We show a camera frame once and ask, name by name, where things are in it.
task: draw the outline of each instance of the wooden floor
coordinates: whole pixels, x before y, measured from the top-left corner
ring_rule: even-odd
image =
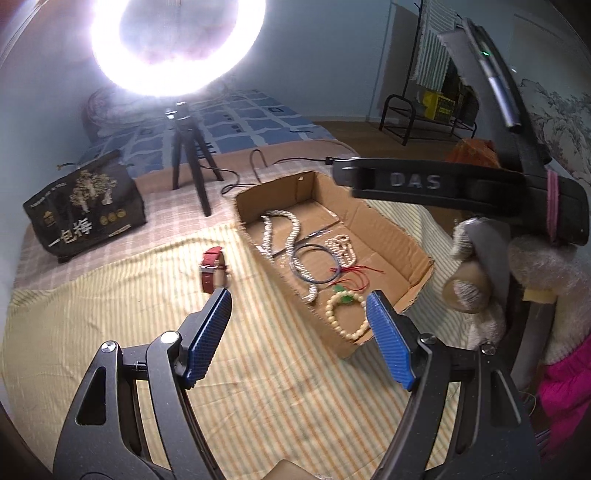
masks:
[[[451,142],[411,140],[403,147],[399,140],[378,130],[367,122],[316,122],[333,136],[351,146],[362,157],[404,158],[411,160],[445,160],[454,147]],[[456,222],[463,219],[461,212],[437,207],[427,207],[436,222],[451,233]]]

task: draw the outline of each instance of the cardboard box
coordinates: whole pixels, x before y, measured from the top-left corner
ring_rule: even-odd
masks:
[[[433,260],[412,237],[365,201],[352,198],[348,189],[335,185],[324,174],[307,171],[261,183],[240,192],[235,201],[242,222],[239,230],[255,250],[255,256],[277,282],[277,287],[308,318],[322,341],[341,358],[351,355],[358,346],[373,338],[371,330],[352,342],[339,336],[326,323],[326,302],[334,293],[327,284],[319,286],[318,298],[312,305],[302,301],[301,296],[308,292],[309,285],[291,272],[287,256],[282,254],[275,257],[275,262],[269,262],[259,250],[264,230],[262,214],[268,210],[288,210],[295,214],[301,222],[298,239],[328,230],[309,243],[324,244],[340,233],[349,235],[357,264],[384,272],[366,271],[371,284],[363,296],[372,290],[382,290],[398,312],[412,305],[433,273]],[[285,217],[272,217],[272,222],[272,249],[277,252],[285,248],[292,223]],[[318,280],[329,278],[329,269],[335,266],[334,260],[323,251],[304,250],[300,259]],[[357,301],[339,306],[335,315],[341,327],[352,333],[365,320],[363,308]]]

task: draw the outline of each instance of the wall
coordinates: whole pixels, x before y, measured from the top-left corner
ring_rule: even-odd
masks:
[[[365,119],[388,27],[390,0],[268,0],[261,34],[234,69],[315,119]]]
[[[0,68],[0,337],[28,224],[22,204],[87,148],[82,106],[107,83],[87,40],[90,12],[90,0],[47,2]]]

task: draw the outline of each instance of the beaded bracelet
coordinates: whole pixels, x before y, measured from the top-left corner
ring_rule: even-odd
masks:
[[[329,301],[326,302],[326,318],[328,324],[337,332],[341,337],[346,338],[347,340],[357,341],[359,338],[363,336],[365,332],[369,330],[369,322],[367,318],[363,321],[359,329],[355,333],[349,333],[339,325],[339,321],[335,317],[335,307],[342,303],[341,300],[344,297],[350,297],[353,300],[358,301],[363,309],[365,310],[365,300],[363,297],[352,290],[343,290],[338,291],[331,298]]]

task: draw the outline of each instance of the white necklace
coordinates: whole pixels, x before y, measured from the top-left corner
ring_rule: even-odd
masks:
[[[355,293],[352,290],[338,291],[337,293],[332,295],[331,298],[329,298],[328,302],[326,302],[326,319],[328,324],[341,337],[355,342],[359,340],[363,336],[363,334],[369,330],[369,322],[366,318],[355,333],[349,333],[343,330],[343,328],[339,325],[339,321],[335,317],[335,307],[341,303],[341,299],[343,297],[351,297],[352,299],[358,301],[363,307],[363,310],[365,311],[365,300],[361,295]]]
[[[353,245],[351,245],[349,235],[337,235],[334,238],[326,240],[324,244],[335,254],[341,267],[349,268],[355,265],[357,256],[353,250]]]
[[[294,257],[294,248],[296,245],[295,242],[296,242],[297,236],[300,234],[300,229],[301,229],[301,225],[300,225],[300,221],[298,220],[298,217],[296,217],[293,213],[288,212],[286,210],[269,210],[268,212],[265,212],[264,215],[261,215],[261,216],[262,216],[262,219],[265,223],[265,230],[263,232],[262,245],[261,245],[265,257],[271,262],[274,261],[273,260],[273,251],[272,251],[272,247],[271,247],[271,238],[273,236],[273,223],[271,222],[271,217],[289,218],[289,220],[291,220],[291,223],[293,224],[293,228],[291,230],[291,233],[287,237],[287,240],[285,241],[285,253],[287,254],[288,258],[293,257],[293,264],[294,264],[295,268],[297,269],[297,271],[300,272],[303,277],[305,277],[309,280],[314,280],[314,277],[312,277],[312,274],[310,272],[308,272],[308,270],[302,264],[302,262],[297,257]],[[306,302],[306,303],[313,303],[317,296],[318,296],[318,287],[314,284],[310,284],[310,287],[308,289],[308,295],[303,296],[302,300],[304,300],[304,302]]]

